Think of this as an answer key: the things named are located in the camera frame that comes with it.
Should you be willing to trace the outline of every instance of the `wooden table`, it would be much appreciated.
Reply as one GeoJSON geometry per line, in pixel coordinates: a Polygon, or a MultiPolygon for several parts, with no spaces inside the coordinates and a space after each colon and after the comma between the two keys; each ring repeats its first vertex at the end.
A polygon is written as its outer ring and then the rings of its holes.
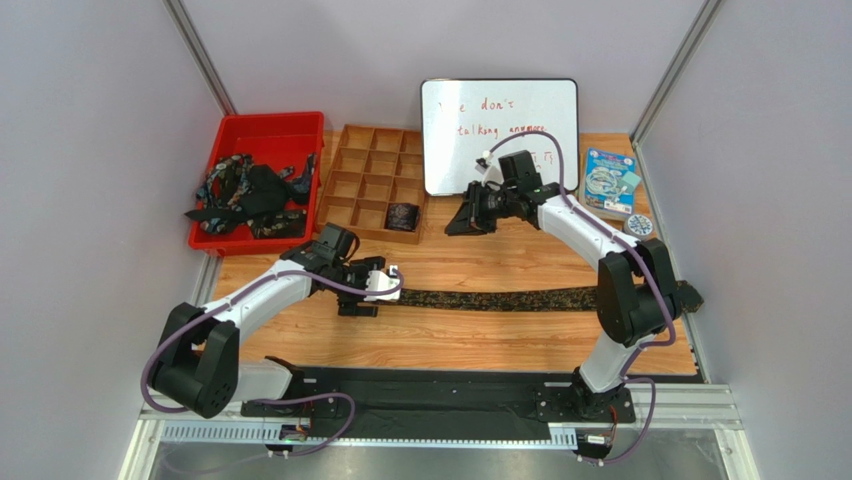
{"type": "MultiPolygon", "coordinates": [[[[322,174],[339,133],[327,132],[322,174]]],[[[627,135],[583,134],[580,151],[594,146],[632,155],[627,135]]],[[[650,216],[642,186],[637,211],[650,216]]],[[[420,245],[365,240],[357,257],[383,255],[405,273],[406,286],[455,291],[513,291],[595,285],[594,271],[562,242],[517,219],[495,234],[444,235],[460,197],[432,197],[420,245]]],[[[227,257],[214,298],[263,273],[277,255],[227,257]]],[[[680,321],[677,342],[643,353],[635,373],[695,373],[680,321]]],[[[381,307],[376,318],[338,317],[336,297],[320,292],[280,313],[243,345],[241,358],[275,355],[296,365],[571,371],[602,333],[594,312],[498,313],[381,307]]]]}

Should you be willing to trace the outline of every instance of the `wooden compartment box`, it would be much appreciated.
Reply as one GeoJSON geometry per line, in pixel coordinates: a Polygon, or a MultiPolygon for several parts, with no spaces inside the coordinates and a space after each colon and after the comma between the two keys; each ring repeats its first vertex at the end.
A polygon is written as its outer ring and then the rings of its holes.
{"type": "Polygon", "coordinates": [[[320,198],[317,227],[334,223],[362,239],[417,244],[426,199],[419,131],[346,125],[320,198]],[[394,203],[420,207],[415,231],[385,228],[394,203]]]}

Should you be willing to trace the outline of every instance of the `blue box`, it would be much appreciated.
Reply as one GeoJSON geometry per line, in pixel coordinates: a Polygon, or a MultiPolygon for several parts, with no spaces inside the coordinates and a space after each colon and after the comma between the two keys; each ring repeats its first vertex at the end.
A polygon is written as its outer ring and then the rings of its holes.
{"type": "Polygon", "coordinates": [[[633,214],[634,194],[642,179],[636,159],[590,148],[583,175],[583,203],[604,217],[626,218],[633,214]]]}

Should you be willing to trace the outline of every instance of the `metal frame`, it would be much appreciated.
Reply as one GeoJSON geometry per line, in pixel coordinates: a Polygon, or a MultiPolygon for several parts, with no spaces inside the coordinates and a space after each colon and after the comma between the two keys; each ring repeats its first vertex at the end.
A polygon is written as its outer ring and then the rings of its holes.
{"type": "MultiPolygon", "coordinates": [[[[619,428],[638,430],[648,412],[650,386],[630,385],[636,406],[637,421],[619,428]]],[[[162,395],[157,401],[169,404],[162,395]]],[[[161,442],[194,442],[224,444],[286,444],[277,438],[282,425],[294,425],[296,418],[245,418],[240,415],[240,405],[230,404],[214,420],[201,420],[192,413],[163,414],[143,410],[137,422],[133,440],[128,449],[120,479],[148,478],[161,442]]],[[[551,439],[536,441],[463,441],[426,439],[359,439],[349,438],[335,442],[337,446],[370,447],[421,447],[421,448],[486,448],[524,450],[574,450],[576,428],[606,428],[607,425],[550,423],[551,439]]],[[[752,479],[757,470],[745,439],[742,421],[727,385],[677,385],[657,386],[657,405],[652,429],[713,430],[728,477],[752,479]]],[[[299,445],[315,445],[325,438],[309,438],[299,445]]]]}
{"type": "Polygon", "coordinates": [[[722,3],[724,3],[724,0],[705,0],[704,5],[701,6],[698,15],[693,20],[689,30],[687,30],[680,47],[678,47],[677,53],[675,53],[674,58],[669,63],[663,79],[657,86],[657,90],[651,96],[651,101],[648,102],[645,111],[642,112],[639,123],[636,124],[636,128],[630,134],[630,140],[634,143],[634,149],[636,148],[636,144],[642,144],[642,141],[648,134],[648,130],[651,128],[654,120],[657,119],[660,109],[663,108],[666,97],[672,87],[674,87],[689,59],[692,58],[692,54],[695,53],[696,48],[701,43],[701,39],[704,38],[704,34],[710,28],[710,24],[716,17],[716,13],[719,11],[719,7],[722,6],[722,3]]]}
{"type": "Polygon", "coordinates": [[[163,4],[175,22],[178,32],[180,32],[183,40],[186,42],[186,46],[189,48],[189,52],[192,54],[196,65],[198,65],[198,69],[201,70],[201,75],[204,77],[204,81],[207,82],[210,93],[213,94],[213,98],[219,104],[222,114],[236,115],[237,109],[234,107],[231,97],[228,96],[228,91],[225,90],[225,85],[222,83],[222,79],[219,78],[219,74],[213,66],[213,60],[210,59],[207,49],[204,48],[204,44],[201,42],[201,37],[195,30],[195,25],[192,23],[192,19],[186,10],[186,6],[183,4],[183,0],[163,0],[163,4]]]}
{"type": "Polygon", "coordinates": [[[191,304],[204,305],[213,300],[213,292],[216,290],[216,283],[219,281],[222,262],[222,257],[204,256],[201,271],[198,272],[195,288],[192,290],[192,297],[189,299],[191,304]]]}

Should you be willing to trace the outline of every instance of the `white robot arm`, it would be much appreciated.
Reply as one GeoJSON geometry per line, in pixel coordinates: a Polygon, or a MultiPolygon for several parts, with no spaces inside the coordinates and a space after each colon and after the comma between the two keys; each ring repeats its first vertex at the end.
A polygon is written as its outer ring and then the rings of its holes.
{"type": "Polygon", "coordinates": [[[581,416],[599,414],[623,387],[624,376],[637,350],[665,327],[659,303],[649,285],[634,285],[642,275],[625,252],[633,247],[649,267],[671,318],[680,315],[676,283],[665,245],[651,239],[640,242],[596,219],[570,195],[560,196],[559,185],[543,185],[527,151],[506,155],[496,165],[478,161],[490,180],[471,182],[462,206],[445,229],[448,235],[484,235],[497,229],[497,220],[519,217],[576,251],[598,272],[597,313],[604,332],[592,354],[574,371],[574,407],[581,416]],[[590,219],[596,220],[592,225],[590,219]]]}
{"type": "Polygon", "coordinates": [[[264,323],[320,289],[338,295],[340,315],[375,316],[377,307],[358,303],[399,298],[402,275],[395,266],[383,272],[383,257],[347,262],[353,241],[354,233],[329,224],[319,240],[284,253],[232,294],[200,307],[175,307],[145,367],[143,396],[150,386],[204,418],[229,402],[281,398],[292,378],[284,362],[238,359],[240,345],[264,323]]]}

